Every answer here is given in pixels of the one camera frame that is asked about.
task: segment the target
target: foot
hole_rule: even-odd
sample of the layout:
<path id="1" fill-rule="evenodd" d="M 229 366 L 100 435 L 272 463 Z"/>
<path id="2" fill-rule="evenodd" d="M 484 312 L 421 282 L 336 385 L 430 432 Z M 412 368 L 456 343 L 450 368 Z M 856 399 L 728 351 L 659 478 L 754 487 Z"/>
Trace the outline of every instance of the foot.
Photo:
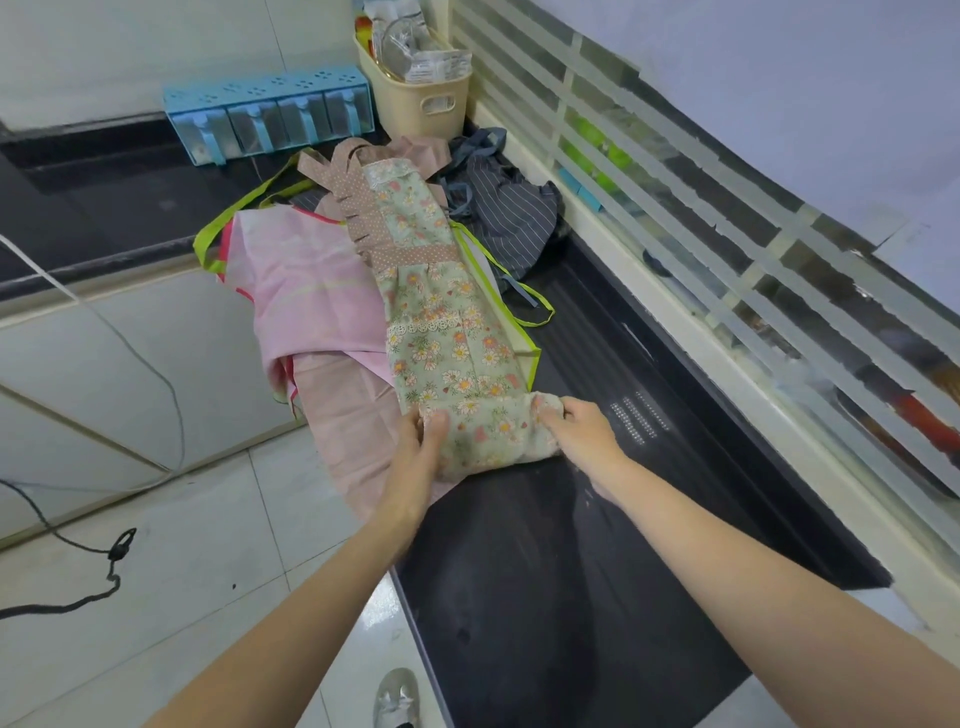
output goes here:
<path id="1" fill-rule="evenodd" d="M 406 667 L 392 669 L 380 681 L 373 705 L 374 728 L 420 726 L 420 692 L 417 676 Z"/>

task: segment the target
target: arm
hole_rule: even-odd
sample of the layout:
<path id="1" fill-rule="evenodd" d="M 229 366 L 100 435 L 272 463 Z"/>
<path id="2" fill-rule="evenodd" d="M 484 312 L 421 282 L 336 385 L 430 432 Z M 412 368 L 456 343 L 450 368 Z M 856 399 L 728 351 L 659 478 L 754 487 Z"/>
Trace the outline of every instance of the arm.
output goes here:
<path id="1" fill-rule="evenodd" d="M 623 453 L 600 409 L 541 413 L 801 726 L 960 725 L 960 670 L 853 597 L 738 531 Z"/>
<path id="2" fill-rule="evenodd" d="M 374 587 L 413 541 L 426 513 L 449 419 L 438 413 L 421 444 L 417 416 L 412 408 L 400 424 L 372 518 L 151 718 L 148 728 L 297 724 Z"/>

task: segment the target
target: beige plastic basket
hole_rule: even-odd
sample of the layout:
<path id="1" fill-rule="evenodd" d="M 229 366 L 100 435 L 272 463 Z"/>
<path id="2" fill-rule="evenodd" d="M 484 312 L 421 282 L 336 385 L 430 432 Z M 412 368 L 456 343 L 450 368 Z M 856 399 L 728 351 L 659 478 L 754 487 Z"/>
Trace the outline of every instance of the beige plastic basket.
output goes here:
<path id="1" fill-rule="evenodd" d="M 370 81 L 380 125 L 391 138 L 438 136 L 452 139 L 464 131 L 470 74 L 441 84 L 394 81 L 354 37 L 360 69 Z"/>

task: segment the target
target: white tile floor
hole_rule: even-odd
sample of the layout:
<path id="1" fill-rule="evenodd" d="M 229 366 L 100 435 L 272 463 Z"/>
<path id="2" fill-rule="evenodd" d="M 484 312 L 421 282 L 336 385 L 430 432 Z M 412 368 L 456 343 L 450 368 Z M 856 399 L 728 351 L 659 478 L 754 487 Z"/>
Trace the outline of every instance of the white tile floor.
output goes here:
<path id="1" fill-rule="evenodd" d="M 132 728 L 250 629 L 357 522 L 306 428 L 64 529 L 109 546 L 135 526 L 120 591 L 69 615 L 0 622 L 0 726 Z M 0 552 L 0 606 L 65 603 L 105 588 L 106 559 L 51 537 Z M 389 577 L 377 587 L 302 728 L 372 722 L 382 676 L 409 667 L 421 724 L 443 725 Z"/>

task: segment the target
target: blue spice rack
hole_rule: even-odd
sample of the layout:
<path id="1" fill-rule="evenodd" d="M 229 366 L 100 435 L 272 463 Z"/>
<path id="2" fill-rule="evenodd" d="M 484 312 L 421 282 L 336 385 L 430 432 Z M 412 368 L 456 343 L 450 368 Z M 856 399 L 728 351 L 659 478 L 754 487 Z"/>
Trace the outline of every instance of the blue spice rack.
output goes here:
<path id="1" fill-rule="evenodd" d="M 370 87 L 352 65 L 166 88 L 163 108 L 197 165 L 373 131 Z"/>

